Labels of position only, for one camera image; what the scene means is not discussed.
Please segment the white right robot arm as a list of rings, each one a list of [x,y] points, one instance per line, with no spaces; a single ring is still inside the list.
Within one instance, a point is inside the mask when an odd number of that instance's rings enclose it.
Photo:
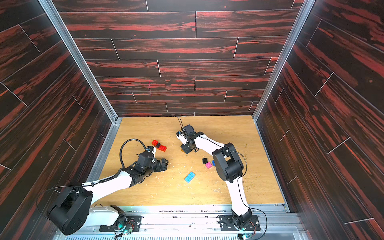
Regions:
[[[193,150],[203,150],[212,155],[216,171],[229,190],[232,202],[232,221],[238,229],[245,228],[253,215],[243,187],[244,165],[235,146],[231,143],[216,142],[202,132],[187,135],[178,131],[177,138],[183,143],[181,148],[186,154]]]

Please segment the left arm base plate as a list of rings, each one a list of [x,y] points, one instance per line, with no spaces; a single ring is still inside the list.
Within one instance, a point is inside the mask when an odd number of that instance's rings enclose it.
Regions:
[[[121,215],[118,217],[114,224],[110,226],[101,225],[99,231],[102,233],[111,232],[119,234],[131,234],[133,232],[138,232],[141,227],[142,218],[142,216]]]

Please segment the pink lego brick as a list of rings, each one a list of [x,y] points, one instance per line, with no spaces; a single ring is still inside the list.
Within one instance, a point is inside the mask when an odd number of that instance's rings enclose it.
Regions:
[[[211,168],[213,165],[212,165],[210,162],[208,162],[208,163],[205,164],[205,166],[206,166],[207,169],[209,169],[209,168]]]

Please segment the red 2x4 lego brick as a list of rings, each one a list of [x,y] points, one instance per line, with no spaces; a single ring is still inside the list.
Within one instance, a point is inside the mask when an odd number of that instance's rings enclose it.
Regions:
[[[165,146],[163,146],[163,145],[160,145],[160,146],[158,147],[158,149],[159,149],[160,151],[165,152],[165,151],[167,150],[167,147],[165,147]]]

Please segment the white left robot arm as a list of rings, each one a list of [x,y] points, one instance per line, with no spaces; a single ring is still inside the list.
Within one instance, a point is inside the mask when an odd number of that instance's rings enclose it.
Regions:
[[[117,174],[80,186],[63,186],[61,193],[47,210],[48,219],[65,235],[71,235],[85,227],[124,227],[123,211],[117,207],[95,207],[94,204],[117,191],[140,184],[152,173],[168,168],[166,159],[149,160],[147,165],[138,162],[121,168]]]

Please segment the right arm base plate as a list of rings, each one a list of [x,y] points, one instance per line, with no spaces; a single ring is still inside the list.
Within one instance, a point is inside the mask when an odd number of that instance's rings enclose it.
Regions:
[[[257,216],[250,217],[235,217],[232,215],[218,215],[216,221],[220,226],[221,231],[252,231],[258,232],[261,230],[260,222]]]

